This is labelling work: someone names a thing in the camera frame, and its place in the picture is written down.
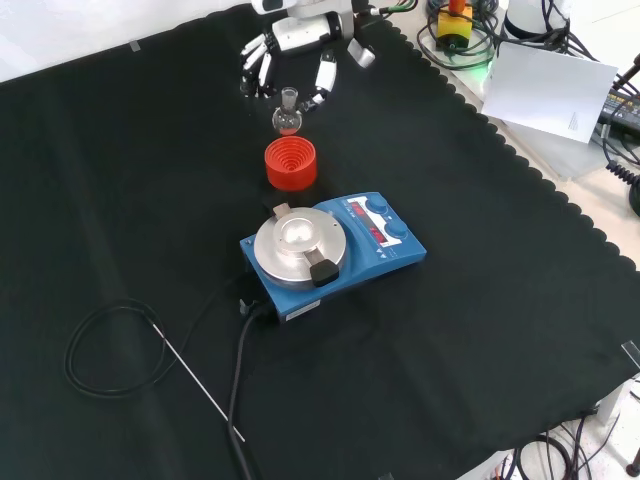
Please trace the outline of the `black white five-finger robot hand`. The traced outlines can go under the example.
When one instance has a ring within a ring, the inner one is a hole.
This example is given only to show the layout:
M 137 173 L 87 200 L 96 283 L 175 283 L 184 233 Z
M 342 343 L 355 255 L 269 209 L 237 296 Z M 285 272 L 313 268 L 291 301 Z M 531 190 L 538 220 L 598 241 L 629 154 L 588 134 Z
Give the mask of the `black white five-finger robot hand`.
M 274 95 L 273 72 L 281 55 L 323 49 L 314 92 L 296 102 L 296 111 L 307 113 L 322 105 L 332 92 L 337 78 L 337 59 L 328 46 L 344 38 L 343 22 L 335 12 L 298 19 L 285 17 L 249 41 L 240 53 L 242 61 L 240 91 L 246 97 L 269 98 Z

